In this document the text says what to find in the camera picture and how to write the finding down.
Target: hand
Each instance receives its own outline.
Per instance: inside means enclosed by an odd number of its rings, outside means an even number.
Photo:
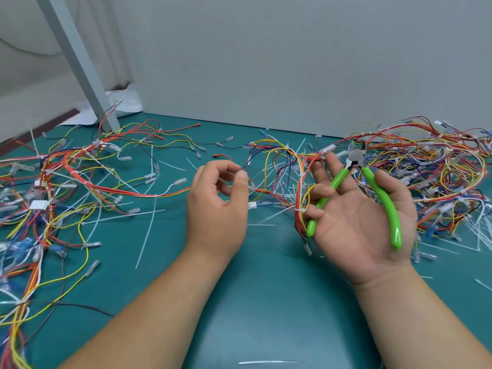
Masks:
[[[331,176],[343,165],[333,153],[325,155]],[[337,192],[320,162],[311,172],[316,186],[311,201],[329,198],[323,210],[310,205],[304,220],[318,219],[314,240],[325,256],[339,267],[353,284],[363,284],[401,267],[411,266],[410,251],[414,245],[417,211],[405,184],[378,170],[377,184],[388,192],[398,210],[402,225],[403,247],[395,250],[390,242],[388,217],[384,207],[369,199],[351,176],[340,184]]]
[[[234,181],[232,190],[226,181]],[[237,164],[215,160],[200,167],[188,194],[186,249],[227,264],[246,236],[248,192],[248,174]]]

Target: person's left hand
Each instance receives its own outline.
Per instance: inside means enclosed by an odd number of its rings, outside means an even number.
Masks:
[[[232,190],[226,181],[234,181]],[[230,195],[230,202],[219,198],[218,190]],[[214,160],[200,167],[188,194],[185,248],[228,263],[246,236],[248,192],[248,174],[237,164]]]

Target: diagonal cutting pliers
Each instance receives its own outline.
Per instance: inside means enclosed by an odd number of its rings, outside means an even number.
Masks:
[[[350,171],[352,171],[353,168],[357,168],[357,167],[361,169],[361,172],[366,178],[366,181],[369,183],[375,195],[379,198],[379,201],[381,202],[384,209],[386,210],[386,213],[388,215],[388,220],[390,223],[391,244],[393,245],[394,248],[400,250],[402,248],[402,227],[400,224],[398,212],[395,207],[395,204],[392,202],[388,193],[377,185],[374,179],[374,173],[372,173],[371,169],[366,166],[365,142],[362,142],[361,149],[355,149],[353,143],[349,145],[345,167],[336,174],[330,186],[333,186],[335,189],[337,189],[340,186],[343,179],[345,179],[345,177],[348,174],[350,174]],[[321,198],[316,203],[316,207],[319,209],[323,209],[323,207],[327,202],[328,202],[327,198]],[[317,221],[318,220],[315,219],[309,220],[306,229],[306,236],[308,238],[314,235],[314,230],[316,229]]]

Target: palm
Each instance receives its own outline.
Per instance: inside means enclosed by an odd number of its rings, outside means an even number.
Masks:
[[[320,184],[328,183],[329,179],[320,181]],[[325,205],[314,239],[327,258],[353,283],[372,279],[382,267],[394,261],[408,260],[415,236],[416,212],[408,191],[404,193],[408,195],[407,201],[395,202],[403,234],[401,251],[391,246],[389,223],[383,206],[366,197],[350,177]]]

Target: person's right arm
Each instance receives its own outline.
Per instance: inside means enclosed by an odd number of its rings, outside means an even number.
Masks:
[[[326,155],[332,176],[343,168]],[[410,263],[417,213],[407,186],[382,171],[380,187],[402,223],[403,249],[391,247],[382,206],[347,177],[335,192],[321,163],[312,167],[311,199],[330,198],[324,210],[308,207],[304,219],[319,218],[314,239],[354,285],[359,304],[388,369],[492,368],[492,355],[428,287]]]

